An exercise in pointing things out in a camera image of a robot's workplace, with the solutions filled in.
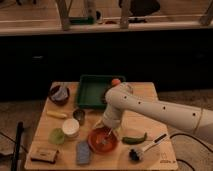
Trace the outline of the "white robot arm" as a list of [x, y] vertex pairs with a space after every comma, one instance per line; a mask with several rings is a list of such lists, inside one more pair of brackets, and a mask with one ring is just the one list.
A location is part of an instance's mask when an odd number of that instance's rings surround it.
[[213, 144], [212, 110], [141, 98], [133, 94], [132, 87], [126, 82], [110, 88], [105, 94], [105, 100], [107, 106], [102, 123], [109, 128], [118, 128], [123, 113], [133, 111]]

